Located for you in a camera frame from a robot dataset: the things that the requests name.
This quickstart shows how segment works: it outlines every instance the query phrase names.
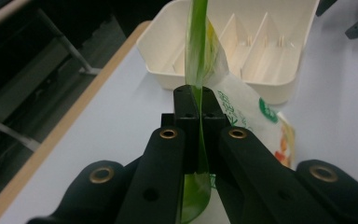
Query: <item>brass insert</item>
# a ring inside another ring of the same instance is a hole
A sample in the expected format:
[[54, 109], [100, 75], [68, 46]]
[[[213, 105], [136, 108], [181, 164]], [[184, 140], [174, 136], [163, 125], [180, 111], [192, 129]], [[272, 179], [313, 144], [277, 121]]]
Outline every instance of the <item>brass insert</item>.
[[178, 135], [178, 132], [174, 129], [165, 129], [159, 133], [159, 136], [165, 139], [172, 139]]
[[315, 177], [324, 182], [334, 183], [338, 181], [336, 172], [326, 166], [312, 165], [310, 167], [310, 173]]
[[232, 129], [228, 132], [228, 134], [233, 138], [245, 138], [248, 134], [246, 131], [241, 129]]
[[115, 175], [115, 171], [110, 166], [103, 166], [95, 169], [89, 174], [89, 181], [93, 184], [103, 184]]

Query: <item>white tabletop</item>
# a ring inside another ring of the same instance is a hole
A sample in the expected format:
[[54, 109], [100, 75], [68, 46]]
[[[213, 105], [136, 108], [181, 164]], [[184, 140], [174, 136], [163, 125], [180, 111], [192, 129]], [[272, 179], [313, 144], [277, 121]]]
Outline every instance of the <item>white tabletop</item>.
[[[358, 180], [358, 39], [344, 32], [358, 20], [358, 1], [337, 1], [312, 24], [295, 95], [278, 106], [296, 129], [296, 163], [318, 159]], [[132, 48], [59, 144], [1, 216], [25, 223], [47, 216], [79, 172], [100, 160], [122, 164], [142, 155], [160, 114], [173, 110]]]

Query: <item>green logo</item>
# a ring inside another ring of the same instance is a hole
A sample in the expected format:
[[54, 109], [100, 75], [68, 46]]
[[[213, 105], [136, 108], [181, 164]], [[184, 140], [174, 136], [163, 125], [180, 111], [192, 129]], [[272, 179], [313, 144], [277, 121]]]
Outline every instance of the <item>green logo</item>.
[[278, 116], [275, 111], [273, 111], [269, 106], [264, 102], [263, 99], [258, 100], [258, 105], [260, 106], [260, 111], [267, 119], [271, 120], [274, 123], [278, 122]]

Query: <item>white table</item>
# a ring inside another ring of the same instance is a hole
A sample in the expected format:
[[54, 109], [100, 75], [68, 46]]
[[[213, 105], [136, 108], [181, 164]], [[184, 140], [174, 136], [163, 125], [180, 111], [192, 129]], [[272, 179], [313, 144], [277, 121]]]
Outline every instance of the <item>white table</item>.
[[[296, 93], [277, 107], [296, 128], [296, 163], [327, 161], [358, 180], [358, 39], [344, 35], [357, 20], [358, 1], [349, 0], [337, 1], [315, 18]], [[127, 164], [143, 153], [160, 114], [173, 110], [172, 92], [147, 74], [133, 46], [146, 25], [128, 39], [1, 194], [0, 223], [47, 216], [90, 163]]]

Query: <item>plastic bag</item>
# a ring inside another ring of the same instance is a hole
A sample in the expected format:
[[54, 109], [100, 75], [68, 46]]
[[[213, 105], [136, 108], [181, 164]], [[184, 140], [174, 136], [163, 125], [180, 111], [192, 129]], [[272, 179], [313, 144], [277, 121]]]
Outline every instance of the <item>plastic bag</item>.
[[[277, 160], [290, 167], [294, 155], [293, 129], [250, 86], [230, 73], [226, 54], [206, 17], [207, 3], [207, 0], [193, 0], [190, 9], [186, 34], [186, 84], [192, 85], [200, 110], [202, 86], [213, 90], [231, 125], [252, 131]], [[205, 175], [208, 165], [202, 141], [200, 139], [200, 172], [186, 177], [183, 222], [200, 214], [211, 195], [209, 176]]]

